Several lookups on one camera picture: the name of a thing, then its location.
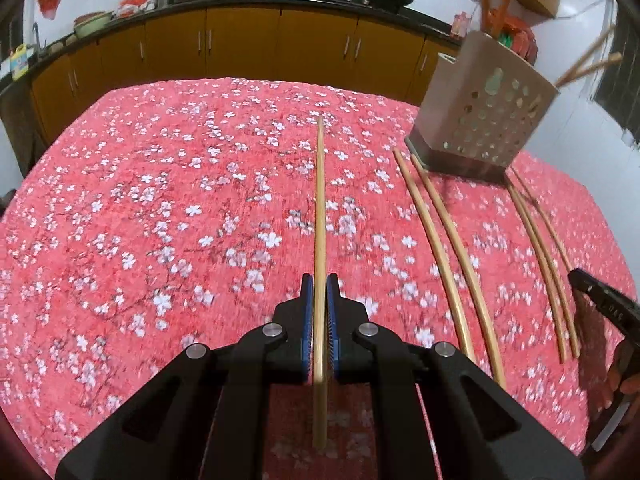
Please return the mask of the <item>wooden chopstick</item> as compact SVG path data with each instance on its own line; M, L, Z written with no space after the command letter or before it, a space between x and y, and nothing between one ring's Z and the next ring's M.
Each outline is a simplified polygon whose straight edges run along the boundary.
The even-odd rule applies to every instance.
M312 445L317 451L328 440L328 336L326 336L326 174L324 125L317 122L316 209L314 210L314 340L312 341Z
M437 192L435 185L432 183L428 171L424 169L420 163L420 160L415 154L411 155L411 161L414 168L418 172L420 179L426 189L428 196L432 200L435 209L439 215L440 221L444 226L444 229L449 237L452 249L456 254L460 263L463 276L466 284L469 287L470 295L476 311L478 322L480 323L480 329L482 330L485 346L489 358L489 364L494 375L494 379L498 384L505 389L506 388L506 373L504 372L502 357L498 345L498 339L494 327L494 321L489 313L482 289L480 288L480 281L478 280L476 271L474 270L471 259L469 257L462 239L458 233L457 227L452 221L450 214L442 201L442 198Z
M546 226L549 234L552 237L552 240L554 241L556 249L560 253L561 259L564 263L564 266L566 267L566 270L567 271L572 270L574 268L573 263L570 261L570 256L568 255L566 248L564 246L564 243L560 239L558 232L556 232L556 229L554 228L551 222L551 219L547 214L547 211L544 210L544 207L541 205L540 201L538 200L538 197L529 188L529 186L526 184L524 179L518 174L518 172L514 168L512 168L511 171L514 177L516 177L516 180L518 180L518 183L521 185L521 187L527 194L529 200L532 202L532 204L536 208L536 211L538 211L538 214L541 216L541 219L544 222L544 225Z
M599 70L604 70L610 66L614 66L620 64L623 61L623 55L620 52L612 53L608 58L601 62L597 62L591 64L585 68L581 68L580 70L576 70L576 72L571 73L567 76L563 76L560 78L554 85L556 88L561 88L574 82L575 80L579 80L585 78L593 73L597 73Z
M576 70L587 67L585 66L585 62L587 62L596 53L596 51L604 45L605 40L607 40L608 37L612 35L615 29L616 25L612 24L605 32L602 32L597 40L587 50L585 50L585 52L578 58L578 60L572 66L570 66L570 68L562 76L559 76L556 81L558 81L563 76L567 76L571 73L576 72Z
M435 258L440 280L442 281L442 286L444 286L452 322L454 322L454 328L456 329L460 349L472 362L476 362L476 354L468 321L466 320L457 285L454 282L454 274L452 274L448 258L445 254L444 248L442 247L442 241L436 231L435 222L428 211L418 185L410 174L405 159L402 157L398 148L393 149L393 155L402 178L405 181L405 185L409 195L411 196L413 205L416 207L416 212L418 213L428 244L430 245Z
M547 258L544 256L540 241L538 240L538 236L536 235L536 232L534 230L532 220L529 219L528 212L521 199L520 193L516 188L514 188L514 185L510 180L506 180L506 189L508 190L512 198L512 202L514 203L515 209L522 220L525 232L529 238L530 244L532 244L533 251L538 262L542 280L544 281L544 287L546 288L547 292L548 303L551 309L556 344L558 345L559 360L560 363L563 364L567 360L567 348L563 330L563 323L560 317L558 298L556 298L555 295L555 286L552 282Z
M518 188L515 186L515 184L512 182L511 179L506 179L506 180L510 180L511 183L514 185L514 188L518 190ZM566 348L567 348L567 360L568 359L577 360L580 357L580 350L582 350L582 347L580 346L580 342L579 342L578 330L575 322L575 313L572 307L570 306L570 300L568 299L568 290L566 289L564 280L560 277L560 271L558 269L558 266L555 264L555 261L551 255L551 249L548 247L548 244L546 243L546 240L542 236L540 229L538 229L536 220L528 210L528 207L525 203L525 198L523 197L522 193L519 190L518 192L520 193L521 199L528 212L529 219L532 220L534 230L536 232L536 235L538 236L538 240L540 241L542 251L544 252L544 256L547 258L550 274L552 277L552 282L555 286L555 295L556 295L556 298L558 298L560 317L563 323L563 330L564 330L564 336L565 336L565 342L566 342Z

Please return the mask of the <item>red floral tablecloth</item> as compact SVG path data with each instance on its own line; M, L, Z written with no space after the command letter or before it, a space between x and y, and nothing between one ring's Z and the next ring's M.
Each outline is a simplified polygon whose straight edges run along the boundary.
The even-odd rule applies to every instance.
M328 272L405 341L457 343L439 268L394 148L415 106L313 84L168 81L114 90L40 159L1 220L1 408L25 448L58 462L184 347L233 344L297 296L314 267L317 119L326 147ZM516 171L570 262L636 285L581 184L528 153ZM494 320L506 383L572 451L620 341L595 313L561 364L546 284L509 192L430 177ZM273 388L264 479L374 479L366 387L336 388L326 452L311 398Z

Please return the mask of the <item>right barred window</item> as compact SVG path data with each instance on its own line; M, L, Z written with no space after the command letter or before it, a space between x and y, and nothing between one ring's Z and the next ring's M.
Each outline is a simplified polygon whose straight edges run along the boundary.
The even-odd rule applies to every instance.
M639 33L621 6L617 8L612 52L620 52L623 61L608 67L600 79L594 100L624 130L632 143L639 144L640 52Z

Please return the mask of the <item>beige perforated utensil holder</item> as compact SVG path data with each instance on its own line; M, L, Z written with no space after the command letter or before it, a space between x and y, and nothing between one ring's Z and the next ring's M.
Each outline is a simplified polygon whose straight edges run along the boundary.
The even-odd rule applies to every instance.
M474 30L457 56L439 55L405 142L427 170L503 184L558 94L524 58Z

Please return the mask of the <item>pink labelled bottle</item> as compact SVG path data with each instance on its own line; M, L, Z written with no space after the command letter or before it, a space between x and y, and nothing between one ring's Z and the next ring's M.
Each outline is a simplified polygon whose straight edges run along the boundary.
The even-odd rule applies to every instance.
M454 16L451 24L450 36L456 39L463 39L468 33L471 24L471 18L465 12L458 13Z

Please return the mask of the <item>lower wooden cabinets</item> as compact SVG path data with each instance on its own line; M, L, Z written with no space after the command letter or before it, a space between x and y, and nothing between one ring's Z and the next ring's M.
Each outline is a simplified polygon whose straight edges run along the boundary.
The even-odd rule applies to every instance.
M21 174L105 93L165 80L328 84L419 104L437 55L460 42L431 18L350 4L265 0L168 9L105 27L2 84L1 123Z

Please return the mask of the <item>yellow detergent bottle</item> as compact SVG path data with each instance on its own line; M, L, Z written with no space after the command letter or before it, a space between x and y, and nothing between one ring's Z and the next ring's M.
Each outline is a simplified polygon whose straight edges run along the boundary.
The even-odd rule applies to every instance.
M29 56L27 44L20 44L10 56L10 71L13 81L22 78L29 70Z

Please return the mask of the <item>green basin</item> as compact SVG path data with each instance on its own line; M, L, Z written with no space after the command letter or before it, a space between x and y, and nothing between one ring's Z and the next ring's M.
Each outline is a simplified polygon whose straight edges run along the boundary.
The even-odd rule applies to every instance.
M74 25L74 34L78 39L84 39L106 27L111 23L112 18L113 12L100 12L85 16Z

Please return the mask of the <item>red bag on counter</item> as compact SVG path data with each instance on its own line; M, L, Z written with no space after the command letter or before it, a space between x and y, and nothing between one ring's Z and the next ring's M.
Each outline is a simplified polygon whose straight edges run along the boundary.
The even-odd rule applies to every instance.
M128 16L145 11L150 3L152 0L122 0L115 11L115 16L116 18L128 18Z

